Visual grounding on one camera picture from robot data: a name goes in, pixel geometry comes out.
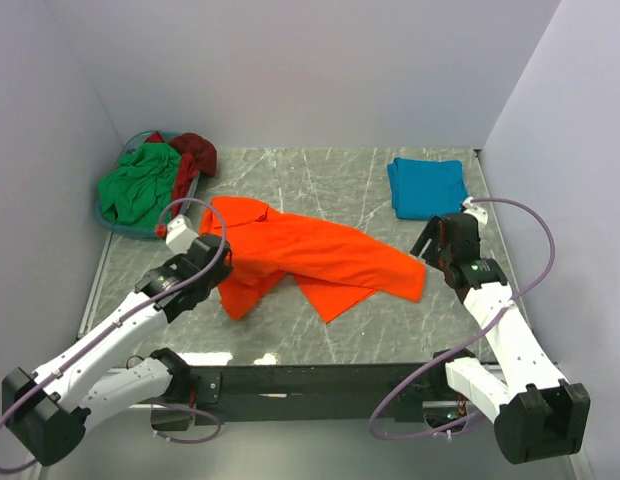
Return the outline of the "orange t shirt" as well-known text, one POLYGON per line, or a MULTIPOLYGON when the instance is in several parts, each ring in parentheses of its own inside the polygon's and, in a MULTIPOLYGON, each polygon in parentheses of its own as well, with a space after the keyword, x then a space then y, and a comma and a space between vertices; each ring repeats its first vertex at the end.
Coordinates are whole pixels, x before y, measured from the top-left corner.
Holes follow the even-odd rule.
POLYGON ((252 198, 214 198, 199 231, 227 235, 233 271, 219 292, 234 320, 287 275, 326 323, 378 292, 418 302, 426 284, 425 266, 390 245, 349 226, 281 213, 252 198))

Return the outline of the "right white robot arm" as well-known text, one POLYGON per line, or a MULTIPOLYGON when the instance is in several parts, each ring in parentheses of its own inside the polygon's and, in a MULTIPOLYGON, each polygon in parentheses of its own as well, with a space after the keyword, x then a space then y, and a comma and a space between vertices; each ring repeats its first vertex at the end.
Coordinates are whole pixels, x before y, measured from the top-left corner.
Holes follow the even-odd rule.
POLYGON ((468 213, 434 216, 411 253, 444 275, 474 318, 501 368, 456 357, 431 371, 434 395, 460 393, 487 417, 503 456, 512 464, 580 451, 591 399, 547 357, 521 314, 498 262, 480 250, 480 223, 468 213))

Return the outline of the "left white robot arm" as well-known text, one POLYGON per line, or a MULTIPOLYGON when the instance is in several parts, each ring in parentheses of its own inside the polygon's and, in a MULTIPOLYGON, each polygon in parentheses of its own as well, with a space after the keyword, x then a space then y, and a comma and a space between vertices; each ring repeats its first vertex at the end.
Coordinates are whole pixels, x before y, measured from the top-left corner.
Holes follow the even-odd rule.
POLYGON ((16 368, 1 384, 2 417, 32 455, 51 466, 64 459, 88 431, 137 403, 155 404, 191 417, 191 367, 168 348, 138 365, 109 372, 129 349, 206 300, 232 268, 224 237, 197 236, 188 250, 148 271, 120 306, 68 350, 28 373, 16 368))

